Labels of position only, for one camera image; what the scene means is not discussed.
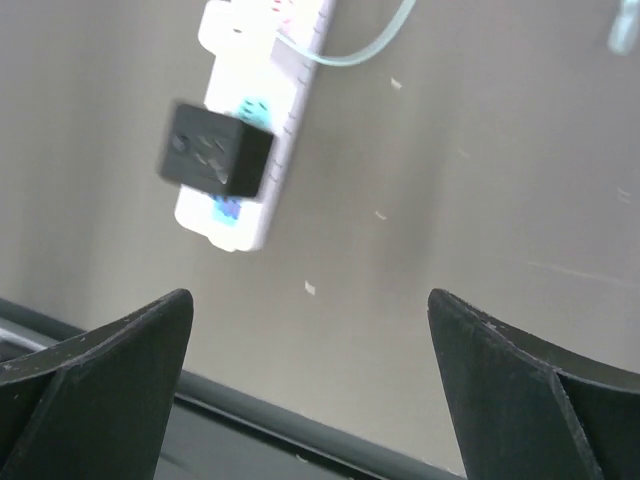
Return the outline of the white square charger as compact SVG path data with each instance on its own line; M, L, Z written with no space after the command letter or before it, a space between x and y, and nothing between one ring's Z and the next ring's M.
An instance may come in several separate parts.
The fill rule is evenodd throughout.
M216 56L268 60L279 20L273 6L272 1L208 1L197 38Z

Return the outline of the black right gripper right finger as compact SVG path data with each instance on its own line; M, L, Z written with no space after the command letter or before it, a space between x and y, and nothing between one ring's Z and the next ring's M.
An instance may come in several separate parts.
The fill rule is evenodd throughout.
M636 479L639 376L431 291L428 321L470 479Z

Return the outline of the black cube power adapter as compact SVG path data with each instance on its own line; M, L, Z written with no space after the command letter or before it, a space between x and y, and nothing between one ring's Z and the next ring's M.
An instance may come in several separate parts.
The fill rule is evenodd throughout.
M237 116L176 103L158 174L205 194L253 199L274 143L271 131Z

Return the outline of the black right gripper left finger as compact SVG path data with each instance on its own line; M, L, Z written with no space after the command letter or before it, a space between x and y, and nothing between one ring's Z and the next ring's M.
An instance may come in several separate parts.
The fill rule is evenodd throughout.
M4 479L151 479L191 334L189 291L1 365Z

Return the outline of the white power strip coloured sockets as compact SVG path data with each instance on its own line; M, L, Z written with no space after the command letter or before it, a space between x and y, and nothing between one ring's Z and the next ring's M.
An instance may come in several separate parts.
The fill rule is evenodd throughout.
M224 199L183 186L174 210L182 227L227 252L258 250L265 242L316 70L315 63L294 47L319 53L334 10L331 1L272 2L279 20L270 58L211 53L215 60L204 97L207 109L237 116L275 135L259 196ZM287 46L286 39L294 46Z

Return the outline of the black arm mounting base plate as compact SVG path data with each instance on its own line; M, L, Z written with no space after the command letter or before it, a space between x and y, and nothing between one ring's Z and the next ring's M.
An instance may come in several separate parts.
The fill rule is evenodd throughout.
M1 304L1 365L84 331ZM446 472L184 370L151 479L443 479Z

